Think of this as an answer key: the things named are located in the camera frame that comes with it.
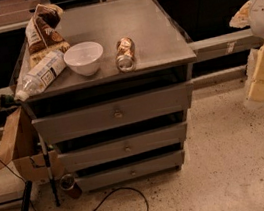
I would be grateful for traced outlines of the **grey bottom drawer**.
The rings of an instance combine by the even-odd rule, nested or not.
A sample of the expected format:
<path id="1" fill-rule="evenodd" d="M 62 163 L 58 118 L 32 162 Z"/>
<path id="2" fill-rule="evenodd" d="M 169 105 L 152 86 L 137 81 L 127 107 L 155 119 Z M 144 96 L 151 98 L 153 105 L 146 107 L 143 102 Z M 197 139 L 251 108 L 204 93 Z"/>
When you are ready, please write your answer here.
<path id="1" fill-rule="evenodd" d="M 88 192 L 106 186 L 116 185 L 127 180 L 137 179 L 155 172 L 166 171 L 166 169 L 181 167 L 184 163 L 185 151 L 179 150 L 148 160 L 126 165 L 114 170 L 103 171 L 86 177 L 77 178 L 76 182 L 81 190 Z"/>

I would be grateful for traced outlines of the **grey drawer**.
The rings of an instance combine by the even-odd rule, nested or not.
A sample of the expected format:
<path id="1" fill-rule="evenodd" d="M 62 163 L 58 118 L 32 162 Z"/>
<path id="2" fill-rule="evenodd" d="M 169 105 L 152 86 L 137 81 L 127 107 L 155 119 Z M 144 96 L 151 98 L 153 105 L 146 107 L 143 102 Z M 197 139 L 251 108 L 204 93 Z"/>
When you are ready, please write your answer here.
<path id="1" fill-rule="evenodd" d="M 143 152 L 159 149 L 186 140 L 187 123 L 168 125 L 146 131 L 145 133 L 129 135 L 128 137 L 106 141 L 95 146 L 78 149 L 58 156 L 66 170 L 75 172 L 91 166 L 101 165 L 125 157 L 131 157 Z"/>
<path id="2" fill-rule="evenodd" d="M 114 170 L 103 171 L 86 177 L 77 178 L 76 182 L 81 190 L 88 192 L 106 186 L 116 185 L 127 180 L 137 179 L 155 172 L 166 171 L 166 169 L 181 167 L 184 163 L 185 151 L 179 150 L 148 160 L 126 165 Z"/>
<path id="3" fill-rule="evenodd" d="M 60 143 L 188 109 L 192 90 L 192 82 L 182 82 L 35 119 L 32 123 L 47 143 Z"/>

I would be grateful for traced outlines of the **grey middle drawer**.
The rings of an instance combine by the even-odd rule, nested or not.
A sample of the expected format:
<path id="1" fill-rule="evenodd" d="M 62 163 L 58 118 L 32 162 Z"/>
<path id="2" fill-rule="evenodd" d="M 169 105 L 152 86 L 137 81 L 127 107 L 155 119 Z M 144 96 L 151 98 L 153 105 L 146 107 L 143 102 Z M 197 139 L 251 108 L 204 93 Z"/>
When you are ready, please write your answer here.
<path id="1" fill-rule="evenodd" d="M 106 141 L 95 146 L 78 149 L 58 156 L 66 170 L 75 172 L 91 166 L 101 165 L 125 157 L 131 157 L 143 152 L 159 149 L 186 140 L 187 123 L 168 125 L 146 131 L 145 133 L 129 135 L 128 137 Z"/>

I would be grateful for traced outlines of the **grey drawer cabinet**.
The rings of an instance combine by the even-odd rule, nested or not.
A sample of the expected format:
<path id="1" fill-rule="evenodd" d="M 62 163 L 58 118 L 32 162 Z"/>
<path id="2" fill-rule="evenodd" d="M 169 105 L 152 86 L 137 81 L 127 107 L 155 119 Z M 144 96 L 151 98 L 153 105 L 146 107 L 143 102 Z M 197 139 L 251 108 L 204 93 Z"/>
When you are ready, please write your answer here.
<path id="1" fill-rule="evenodd" d="M 190 66 L 196 59 L 195 53 L 154 0 L 117 0 L 68 10 L 62 15 L 57 29 L 70 44 L 100 43 L 104 48 L 100 69 L 89 77 L 65 69 L 47 90 L 23 102 L 32 121 L 148 90 L 192 82 Z M 134 42 L 136 65 L 133 71 L 121 72 L 115 64 L 116 44 L 126 37 Z M 67 154 L 129 135 L 187 123 L 188 109 L 49 144 L 58 155 Z M 76 181 L 183 150 L 183 146 L 184 141 L 86 169 L 66 171 L 72 173 Z"/>

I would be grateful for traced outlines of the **grey top drawer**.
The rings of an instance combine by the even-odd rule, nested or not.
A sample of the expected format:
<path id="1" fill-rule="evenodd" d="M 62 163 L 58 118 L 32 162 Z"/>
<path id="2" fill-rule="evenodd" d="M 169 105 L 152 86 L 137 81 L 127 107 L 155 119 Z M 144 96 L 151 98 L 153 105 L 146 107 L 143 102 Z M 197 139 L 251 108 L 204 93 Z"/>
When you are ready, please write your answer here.
<path id="1" fill-rule="evenodd" d="M 182 82 L 35 119 L 32 123 L 47 143 L 60 143 L 188 109 L 192 90 L 192 82 Z"/>

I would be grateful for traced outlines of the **lying drink can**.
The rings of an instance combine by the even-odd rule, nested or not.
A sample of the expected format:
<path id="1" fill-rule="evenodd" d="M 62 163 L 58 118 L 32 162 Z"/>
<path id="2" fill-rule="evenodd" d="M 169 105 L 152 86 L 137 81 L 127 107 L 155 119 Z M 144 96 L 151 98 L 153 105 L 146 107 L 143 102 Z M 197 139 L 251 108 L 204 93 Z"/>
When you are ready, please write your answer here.
<path id="1" fill-rule="evenodd" d="M 117 44 L 116 62 L 121 72 L 129 72 L 135 69 L 135 45 L 131 38 L 121 38 Z"/>

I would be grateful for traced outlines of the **white bowl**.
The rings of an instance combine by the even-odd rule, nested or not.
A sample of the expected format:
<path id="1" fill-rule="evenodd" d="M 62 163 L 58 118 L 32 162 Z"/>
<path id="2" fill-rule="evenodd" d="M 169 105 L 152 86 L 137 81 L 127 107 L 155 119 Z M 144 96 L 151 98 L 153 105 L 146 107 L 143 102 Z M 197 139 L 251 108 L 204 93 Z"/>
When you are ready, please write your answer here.
<path id="1" fill-rule="evenodd" d="M 94 75 L 100 69 L 103 51 L 100 43 L 80 42 L 64 53 L 64 62 L 79 75 Z"/>

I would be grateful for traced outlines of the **clear plastic water bottle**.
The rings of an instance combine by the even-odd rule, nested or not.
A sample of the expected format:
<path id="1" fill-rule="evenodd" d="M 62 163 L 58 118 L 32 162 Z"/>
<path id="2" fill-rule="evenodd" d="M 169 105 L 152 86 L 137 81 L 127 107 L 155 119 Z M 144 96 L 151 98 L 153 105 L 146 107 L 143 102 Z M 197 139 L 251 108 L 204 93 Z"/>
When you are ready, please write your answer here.
<path id="1" fill-rule="evenodd" d="M 47 56 L 43 57 L 23 77 L 21 88 L 16 91 L 16 98 L 25 101 L 33 95 L 43 93 L 66 68 L 63 56 L 64 53 L 62 51 L 53 50 Z"/>

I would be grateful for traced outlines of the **brown snack bag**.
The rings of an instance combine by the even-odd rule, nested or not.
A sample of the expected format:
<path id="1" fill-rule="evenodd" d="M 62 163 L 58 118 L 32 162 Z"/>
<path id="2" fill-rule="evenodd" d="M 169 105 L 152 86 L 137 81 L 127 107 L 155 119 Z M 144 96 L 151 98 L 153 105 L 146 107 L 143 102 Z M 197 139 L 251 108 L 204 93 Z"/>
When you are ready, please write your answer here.
<path id="1" fill-rule="evenodd" d="M 37 4 L 25 30 L 31 67 L 53 50 L 64 53 L 69 49 L 69 43 L 55 29 L 63 13 L 62 8 L 55 4 Z"/>

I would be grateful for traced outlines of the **dark cup on floor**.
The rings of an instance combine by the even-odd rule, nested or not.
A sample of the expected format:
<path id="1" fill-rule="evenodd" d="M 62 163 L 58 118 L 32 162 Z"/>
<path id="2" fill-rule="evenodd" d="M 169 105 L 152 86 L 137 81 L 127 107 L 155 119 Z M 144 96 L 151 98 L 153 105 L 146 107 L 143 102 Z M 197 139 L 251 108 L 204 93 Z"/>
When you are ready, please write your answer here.
<path id="1" fill-rule="evenodd" d="M 59 184 L 61 190 L 63 190 L 66 193 L 66 195 L 68 195 L 70 198 L 77 199 L 82 194 L 81 188 L 75 182 L 75 178 L 70 173 L 64 174 L 61 177 Z"/>

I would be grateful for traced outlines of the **brown cardboard box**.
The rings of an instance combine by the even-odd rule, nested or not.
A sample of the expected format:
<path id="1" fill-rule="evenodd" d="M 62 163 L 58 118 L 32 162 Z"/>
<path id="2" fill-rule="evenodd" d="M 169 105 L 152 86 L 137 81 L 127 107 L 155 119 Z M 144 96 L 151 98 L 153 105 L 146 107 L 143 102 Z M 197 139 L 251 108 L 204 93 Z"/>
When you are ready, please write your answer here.
<path id="1" fill-rule="evenodd" d="M 40 139 L 24 109 L 7 116 L 0 145 L 0 169 L 11 162 L 25 180 L 46 182 L 48 173 Z"/>

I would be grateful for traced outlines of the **black tripod stand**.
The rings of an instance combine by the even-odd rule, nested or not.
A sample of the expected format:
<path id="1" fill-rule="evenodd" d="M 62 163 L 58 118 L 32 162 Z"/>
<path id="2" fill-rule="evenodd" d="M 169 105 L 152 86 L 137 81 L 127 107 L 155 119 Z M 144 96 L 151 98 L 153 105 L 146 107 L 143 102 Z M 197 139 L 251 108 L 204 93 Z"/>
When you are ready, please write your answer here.
<path id="1" fill-rule="evenodd" d="M 44 157 L 44 162 L 45 162 L 45 167 L 47 168 L 47 173 L 48 173 L 48 179 L 49 183 L 51 185 L 51 190 L 53 191 L 53 196 L 54 196 L 54 202 L 57 207 L 60 206 L 60 201 L 58 199 L 57 195 L 57 190 L 56 190 L 56 184 L 55 184 L 55 178 L 54 178 L 54 173 L 52 173 L 52 167 L 51 167 L 51 161 L 50 157 L 48 156 L 48 150 L 47 150 L 47 145 L 45 145 L 44 139 L 42 137 L 39 137 L 40 140 L 40 145 L 41 145 L 41 151 Z M 32 181 L 27 181 L 25 183 L 25 189 L 23 191 L 23 196 L 22 196 L 22 203 L 21 203 L 21 211 L 29 211 L 29 206 L 30 206 L 30 196 L 31 196 L 31 190 L 32 190 Z"/>

